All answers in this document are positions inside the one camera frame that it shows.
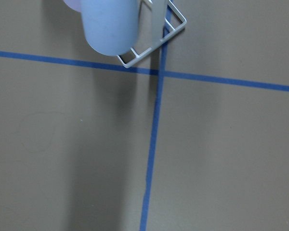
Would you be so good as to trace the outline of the blue tumbler cup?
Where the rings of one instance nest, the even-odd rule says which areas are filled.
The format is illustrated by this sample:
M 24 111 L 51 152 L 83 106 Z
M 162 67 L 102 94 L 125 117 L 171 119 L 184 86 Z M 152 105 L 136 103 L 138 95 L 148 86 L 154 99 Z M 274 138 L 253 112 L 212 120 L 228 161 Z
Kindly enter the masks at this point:
M 81 18 L 85 39 L 98 53 L 127 53 L 138 37 L 138 1 L 82 0 Z

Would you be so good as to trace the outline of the purple tumbler cup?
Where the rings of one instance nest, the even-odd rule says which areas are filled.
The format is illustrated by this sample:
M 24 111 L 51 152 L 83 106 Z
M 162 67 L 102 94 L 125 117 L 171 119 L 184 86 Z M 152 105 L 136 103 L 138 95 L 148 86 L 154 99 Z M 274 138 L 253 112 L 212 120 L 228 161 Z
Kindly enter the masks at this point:
M 63 0 L 63 2 L 72 10 L 81 12 L 81 0 Z

